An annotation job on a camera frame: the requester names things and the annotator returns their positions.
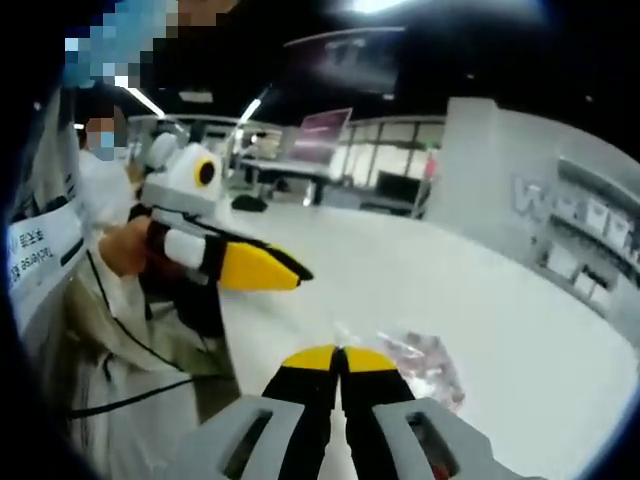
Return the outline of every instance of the ceiling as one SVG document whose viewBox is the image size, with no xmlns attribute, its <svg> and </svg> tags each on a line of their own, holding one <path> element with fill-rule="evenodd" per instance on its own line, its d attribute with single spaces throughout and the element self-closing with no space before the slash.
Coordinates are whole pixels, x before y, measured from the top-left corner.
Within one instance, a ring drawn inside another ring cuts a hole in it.
<svg viewBox="0 0 640 480">
<path fill-rule="evenodd" d="M 216 27 L 156 41 L 140 68 L 141 88 L 167 113 L 239 117 L 274 84 L 278 108 L 258 109 L 255 117 L 284 124 L 333 106 L 353 106 L 355 118 L 428 115 L 445 113 L 451 96 L 492 97 L 505 108 L 587 130 L 640 159 L 631 11 L 569 0 L 407 0 L 377 15 L 357 15 L 340 11 L 339 1 L 241 0 Z M 277 88 L 284 43 L 367 26 L 406 29 L 393 101 Z M 213 102 L 183 102 L 178 92 L 185 89 L 210 91 Z M 127 109 L 148 113 L 136 102 Z"/>
</svg>

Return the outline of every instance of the poster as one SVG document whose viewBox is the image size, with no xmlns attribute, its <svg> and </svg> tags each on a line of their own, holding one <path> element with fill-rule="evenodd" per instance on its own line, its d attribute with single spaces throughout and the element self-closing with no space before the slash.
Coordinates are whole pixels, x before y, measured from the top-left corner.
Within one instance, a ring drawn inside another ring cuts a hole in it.
<svg viewBox="0 0 640 480">
<path fill-rule="evenodd" d="M 298 138 L 287 153 L 287 158 L 329 166 L 342 129 L 350 117 L 350 108 L 305 117 L 300 125 Z"/>
<path fill-rule="evenodd" d="M 19 301 L 55 271 L 58 260 L 48 241 L 46 222 L 42 217 L 11 225 L 7 248 L 9 292 L 14 301 Z"/>
</svg>

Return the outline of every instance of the robot eye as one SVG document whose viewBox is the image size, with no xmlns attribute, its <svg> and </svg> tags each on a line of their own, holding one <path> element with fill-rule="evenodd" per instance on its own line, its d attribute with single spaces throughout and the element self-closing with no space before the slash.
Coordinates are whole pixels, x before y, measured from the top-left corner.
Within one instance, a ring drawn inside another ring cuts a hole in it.
<svg viewBox="0 0 640 480">
<path fill-rule="evenodd" d="M 216 167 L 209 158 L 201 159 L 195 168 L 195 181 L 198 187 L 206 187 L 216 175 Z"/>
</svg>

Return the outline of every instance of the white robot head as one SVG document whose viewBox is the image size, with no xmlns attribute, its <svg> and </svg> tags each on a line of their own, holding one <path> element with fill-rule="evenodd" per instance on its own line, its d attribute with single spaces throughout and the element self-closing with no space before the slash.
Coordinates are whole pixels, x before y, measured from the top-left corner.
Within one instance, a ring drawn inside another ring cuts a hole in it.
<svg viewBox="0 0 640 480">
<path fill-rule="evenodd" d="M 208 217 L 224 197 L 223 161 L 192 143 L 172 158 L 167 170 L 150 174 L 141 201 L 148 207 Z"/>
<path fill-rule="evenodd" d="M 152 170 L 161 170 L 167 167 L 169 160 L 178 153 L 178 139 L 172 133 L 163 133 L 156 138 L 149 148 L 147 161 Z"/>
</svg>

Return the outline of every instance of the table surface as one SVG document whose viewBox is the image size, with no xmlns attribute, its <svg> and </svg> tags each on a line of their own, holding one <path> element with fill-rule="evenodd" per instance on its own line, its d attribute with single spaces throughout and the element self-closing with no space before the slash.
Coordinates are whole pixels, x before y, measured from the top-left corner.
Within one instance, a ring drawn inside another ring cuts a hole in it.
<svg viewBox="0 0 640 480">
<path fill-rule="evenodd" d="M 238 381 L 260 394 L 299 349 L 377 331 L 439 335 L 466 392 L 459 415 L 521 475 L 572 479 L 638 385 L 630 345 L 585 305 L 524 267 L 426 222 L 272 204 L 234 212 L 315 273 L 294 292 L 223 293 Z M 334 412 L 321 478 L 356 478 Z"/>
<path fill-rule="evenodd" d="M 278 172 L 292 172 L 305 175 L 317 175 L 320 177 L 328 177 L 328 167 L 326 165 L 318 165 L 310 162 L 301 162 L 296 160 L 242 160 L 242 165 L 255 167 L 260 170 L 273 170 Z"/>
</svg>

